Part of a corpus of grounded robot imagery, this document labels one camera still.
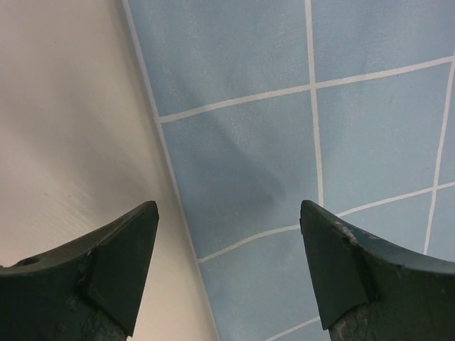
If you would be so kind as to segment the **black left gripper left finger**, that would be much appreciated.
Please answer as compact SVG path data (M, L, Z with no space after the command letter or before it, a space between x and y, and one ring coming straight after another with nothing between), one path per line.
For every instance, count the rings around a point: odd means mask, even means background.
M1 268L2 340L126 340L159 222L146 201L109 224Z

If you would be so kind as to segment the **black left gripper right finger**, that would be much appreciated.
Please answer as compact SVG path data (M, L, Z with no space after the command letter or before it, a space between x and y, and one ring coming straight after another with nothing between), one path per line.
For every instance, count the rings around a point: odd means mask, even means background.
M300 225L332 340L454 339L454 263L393 244L310 200Z

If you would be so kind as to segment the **blue checked cloth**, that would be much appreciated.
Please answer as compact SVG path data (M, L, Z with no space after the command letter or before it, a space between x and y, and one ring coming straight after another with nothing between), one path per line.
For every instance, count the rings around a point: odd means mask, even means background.
M312 200L454 259L453 1L125 1L219 340L327 340Z

